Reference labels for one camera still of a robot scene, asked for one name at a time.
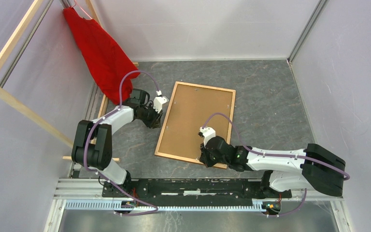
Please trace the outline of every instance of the brown board surface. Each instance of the brown board surface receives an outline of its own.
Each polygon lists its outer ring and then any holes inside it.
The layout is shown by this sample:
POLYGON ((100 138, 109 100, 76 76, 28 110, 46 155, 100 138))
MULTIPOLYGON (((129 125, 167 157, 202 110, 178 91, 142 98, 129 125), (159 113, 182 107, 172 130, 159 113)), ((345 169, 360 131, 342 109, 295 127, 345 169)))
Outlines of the brown board surface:
MULTIPOLYGON (((155 155, 202 164, 198 133, 210 115, 223 113, 232 120, 235 90, 176 82, 158 139, 155 155)), ((222 116, 214 116, 207 124, 227 143, 231 139, 231 125, 222 116)), ((217 168, 227 168, 216 164, 217 168)))

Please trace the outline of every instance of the white panel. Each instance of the white panel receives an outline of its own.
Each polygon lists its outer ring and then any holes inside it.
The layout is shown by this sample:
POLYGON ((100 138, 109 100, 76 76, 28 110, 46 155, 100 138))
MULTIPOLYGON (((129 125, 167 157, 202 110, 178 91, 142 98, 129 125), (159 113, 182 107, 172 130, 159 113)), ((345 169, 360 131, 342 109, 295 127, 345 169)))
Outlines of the white panel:
POLYGON ((93 0, 135 61, 286 58, 318 0, 93 0))
POLYGON ((329 1, 293 70, 317 141, 346 161, 356 231, 371 231, 371 1, 329 1))
MULTIPOLYGON (((16 27, 29 4, 0 0, 0 25, 11 25, 0 28, 0 49, 7 40, 4 30, 16 27)), ((4 89, 73 139, 93 80, 61 10, 55 0, 4 89)), ((0 100, 0 231, 43 230, 57 180, 70 166, 62 156, 70 153, 69 147, 0 100)))

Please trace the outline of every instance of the purple cable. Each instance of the purple cable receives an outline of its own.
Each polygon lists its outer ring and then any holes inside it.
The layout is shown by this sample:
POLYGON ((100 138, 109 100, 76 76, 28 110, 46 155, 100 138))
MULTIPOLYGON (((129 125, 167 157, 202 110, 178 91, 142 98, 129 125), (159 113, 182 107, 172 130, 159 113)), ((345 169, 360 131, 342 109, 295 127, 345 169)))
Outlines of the purple cable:
MULTIPOLYGON (((237 128, 235 128, 235 126, 234 126, 234 124, 232 123, 232 121, 230 120, 230 118, 229 118, 228 116, 226 116, 225 114, 223 114, 223 113, 214 113, 214 114, 212 114, 212 115, 207 119, 207 121, 205 121, 204 125, 202 125, 202 128, 205 128, 205 126, 206 126, 207 123, 210 121, 210 119, 211 119, 212 117, 214 117, 215 115, 221 115, 221 116, 225 117, 225 118, 228 120, 228 122, 231 123, 232 128, 235 130, 235 132, 236 132, 237 135, 238 135, 238 140, 240 140, 242 146, 243 146, 246 150, 248 150, 248 151, 250 151, 250 152, 252 152, 252 153, 254 153, 254 154, 260 155, 260 156, 264 156, 264 155, 265 155, 265 156, 270 156, 270 157, 296 158, 295 155, 285 155, 285 154, 263 154, 263 153, 261 153, 261 152, 253 151, 253 150, 249 149, 249 148, 248 148, 248 147, 243 143, 243 140, 241 139, 241 135, 240 135, 240 133, 238 132, 237 128)), ((305 160, 312 161, 312 162, 314 162, 314 163, 319 163, 319 164, 321 164, 321 165, 323 165, 323 166, 325 166, 325 167, 328 167, 328 168, 330 168, 330 169, 332 169, 332 170, 334 170, 334 171, 336 171, 336 172, 338 172, 338 173, 344 175, 344 176, 345 176, 344 180, 349 180, 349 179, 351 178, 350 175, 349 175, 348 173, 346 173, 346 172, 342 171, 341 169, 339 169, 339 168, 337 168, 337 167, 334 167, 334 166, 332 166, 332 165, 330 165, 330 164, 328 164, 328 163, 325 163, 325 162, 323 162, 323 161, 320 161, 320 160, 317 160, 317 159, 314 159, 314 158, 311 158, 311 157, 308 157, 308 156, 297 156, 297 157, 300 158, 300 159, 305 159, 305 160)))
MULTIPOLYGON (((92 137, 93 132, 95 131, 97 125, 99 125, 101 122, 103 122, 103 121, 104 121, 106 118, 108 118, 110 115, 116 113, 117 111, 119 111, 119 110, 121 109, 122 104, 123 104, 123 101, 122 101, 123 97, 122 97, 122 93, 121 93, 121 88, 122 88, 122 86, 123 86, 123 82, 124 82, 124 80, 125 80, 129 75, 131 75, 131 74, 133 74, 133 73, 144 73, 144 74, 150 76, 151 79, 153 80, 154 84, 156 85, 157 91, 160 91, 160 88, 158 87, 157 81, 156 81, 155 78, 154 78, 151 74, 149 74, 148 72, 144 72, 144 71, 140 71, 140 70, 134 70, 134 71, 131 71, 131 72, 127 73, 127 74, 123 77, 123 79, 122 79, 121 82, 120 82, 120 86, 119 86, 119 97, 120 97, 120 104, 119 104, 119 107, 118 107, 117 109, 114 109, 114 110, 110 111, 109 113, 107 113, 107 114, 104 115, 103 117, 101 117, 101 118, 100 118, 100 119, 99 119, 99 120, 98 120, 98 121, 93 125, 92 129, 90 129, 90 131, 89 131, 89 135, 87 136, 86 144, 85 144, 85 150, 84 150, 84 152, 83 152, 83 165, 84 165, 85 169, 88 170, 89 172, 94 172, 94 171, 95 171, 95 170, 89 169, 89 167, 87 166, 87 150, 89 149, 90 138, 92 137)), ((105 176, 102 175, 101 173, 99 173, 99 175, 100 175, 101 177, 103 177, 105 180, 109 180, 107 177, 105 177, 105 176)), ((152 204, 147 203, 147 202, 144 202, 144 201, 142 201, 142 200, 139 200, 139 199, 137 199, 137 198, 131 196, 130 194, 128 194, 127 192, 125 192, 125 191, 124 191, 124 190, 123 190, 119 185, 117 185, 117 184, 114 183, 113 181, 110 181, 110 183, 111 183, 113 186, 115 186, 119 191, 121 191, 124 195, 126 195, 126 196, 128 196, 128 197, 130 197, 130 198, 132 198, 132 199, 134 199, 134 200, 136 200, 136 201, 138 201, 138 202, 140 202, 140 203, 142 203, 142 204, 145 204, 145 205, 147 205, 147 206, 150 206, 150 207, 155 208, 155 210, 152 210, 152 211, 141 212, 141 213, 136 213, 136 214, 123 214, 123 216, 140 216, 140 215, 151 214, 151 213, 157 212, 157 210, 158 210, 158 207, 157 207, 157 206, 152 205, 152 204)))
POLYGON ((278 214, 278 215, 268 215, 268 217, 273 217, 273 218, 278 218, 278 217, 282 217, 282 216, 286 216, 286 215, 290 215, 292 213, 295 213, 297 212, 299 209, 302 208, 303 204, 305 203, 305 199, 306 199, 306 192, 307 192, 307 189, 305 189, 305 191, 303 192, 303 197, 302 197, 302 200, 300 202, 300 204, 294 209, 294 210, 291 210, 289 212, 286 212, 286 213, 283 213, 283 214, 278 214))

